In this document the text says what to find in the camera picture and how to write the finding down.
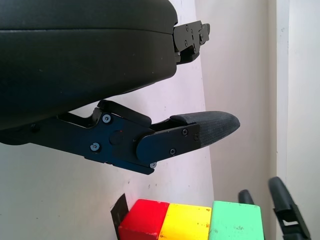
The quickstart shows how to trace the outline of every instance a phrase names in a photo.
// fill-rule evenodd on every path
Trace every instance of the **green block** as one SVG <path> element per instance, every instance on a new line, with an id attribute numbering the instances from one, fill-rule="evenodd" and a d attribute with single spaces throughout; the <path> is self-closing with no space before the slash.
<path id="1" fill-rule="evenodd" d="M 260 207 L 214 201 L 208 240 L 264 240 Z"/>

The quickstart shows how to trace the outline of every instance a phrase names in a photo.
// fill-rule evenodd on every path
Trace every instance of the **textured fabric pad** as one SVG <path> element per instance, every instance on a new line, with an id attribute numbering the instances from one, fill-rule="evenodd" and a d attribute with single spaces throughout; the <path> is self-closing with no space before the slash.
<path id="1" fill-rule="evenodd" d="M 170 118 L 185 124 L 199 124 L 201 148 L 225 138 L 240 127 L 240 122 L 237 117 L 223 111 L 195 112 L 174 115 Z"/>

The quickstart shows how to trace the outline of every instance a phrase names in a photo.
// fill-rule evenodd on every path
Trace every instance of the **bolt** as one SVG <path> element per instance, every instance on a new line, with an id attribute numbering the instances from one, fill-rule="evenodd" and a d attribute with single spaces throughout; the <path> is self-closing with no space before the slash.
<path id="1" fill-rule="evenodd" d="M 182 130 L 182 135 L 187 136 L 188 135 L 188 129 L 183 129 Z"/>
<path id="2" fill-rule="evenodd" d="M 91 146 L 90 146 L 90 149 L 91 149 L 91 151 L 93 151 L 93 152 L 98 151 L 99 148 L 100 148 L 100 145 L 99 145 L 99 143 L 97 143 L 97 142 L 92 143 Z"/>
<path id="3" fill-rule="evenodd" d="M 199 141 L 199 134 L 196 133 L 196 134 L 193 136 L 193 139 L 194 139 L 195 141 Z"/>
<path id="4" fill-rule="evenodd" d="M 110 121 L 111 121 L 111 116 L 110 116 L 109 114 L 103 115 L 102 121 L 103 121 L 105 124 L 110 123 Z"/>
<path id="5" fill-rule="evenodd" d="M 157 166 L 157 163 L 156 163 L 156 162 L 150 164 L 150 168 L 152 168 L 152 169 L 155 169 L 156 166 Z"/>
<path id="6" fill-rule="evenodd" d="M 172 148 L 172 149 L 170 150 L 170 155 L 173 156 L 173 155 L 175 155 L 175 154 L 176 154 L 176 150 L 175 150 L 174 148 Z"/>

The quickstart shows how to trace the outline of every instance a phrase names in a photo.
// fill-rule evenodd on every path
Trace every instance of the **wooden block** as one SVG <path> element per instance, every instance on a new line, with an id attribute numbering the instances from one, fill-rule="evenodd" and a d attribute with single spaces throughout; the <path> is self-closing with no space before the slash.
<path id="1" fill-rule="evenodd" d="M 170 204 L 159 240 L 208 240 L 211 207 Z"/>
<path id="2" fill-rule="evenodd" d="M 208 240 L 264 240 L 257 205 L 214 201 Z"/>
<path id="3" fill-rule="evenodd" d="M 118 227 L 120 240 L 157 240 L 169 203 L 139 199 Z"/>

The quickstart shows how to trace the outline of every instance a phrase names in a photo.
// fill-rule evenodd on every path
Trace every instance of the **black metal bracket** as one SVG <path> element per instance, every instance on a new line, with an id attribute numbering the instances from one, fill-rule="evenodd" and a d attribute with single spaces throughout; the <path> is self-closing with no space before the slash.
<path id="1" fill-rule="evenodd" d="M 173 30 L 175 59 L 178 64 L 190 63 L 199 56 L 200 46 L 209 40 L 210 25 L 195 21 Z"/>
<path id="2" fill-rule="evenodd" d="M 184 135 L 185 131 L 196 134 L 199 125 L 171 119 L 152 125 L 148 116 L 102 100 L 88 118 L 66 113 L 6 129 L 0 131 L 0 142 L 33 143 L 148 175 L 158 161 L 201 147 L 199 141 Z M 171 149 L 178 151 L 170 154 Z"/>
<path id="3" fill-rule="evenodd" d="M 274 203 L 273 210 L 281 227 L 283 239 L 311 240 L 306 223 L 285 184 L 279 177 L 271 178 L 268 184 Z"/>

